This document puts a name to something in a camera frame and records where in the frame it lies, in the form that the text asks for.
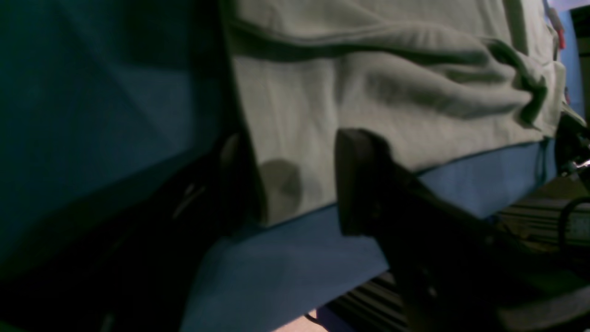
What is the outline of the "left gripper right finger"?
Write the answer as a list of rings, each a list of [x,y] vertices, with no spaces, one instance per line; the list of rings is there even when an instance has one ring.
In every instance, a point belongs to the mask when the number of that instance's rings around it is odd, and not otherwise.
[[[338,130],[341,231],[384,254],[413,332],[585,332],[589,277],[521,248],[396,164],[384,139]]]

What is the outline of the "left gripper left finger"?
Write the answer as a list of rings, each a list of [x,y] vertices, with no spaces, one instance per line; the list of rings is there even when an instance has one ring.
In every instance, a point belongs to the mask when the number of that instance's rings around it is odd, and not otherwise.
[[[205,254],[245,219],[251,180],[248,139],[221,139],[147,200],[2,281],[1,330],[177,332]]]

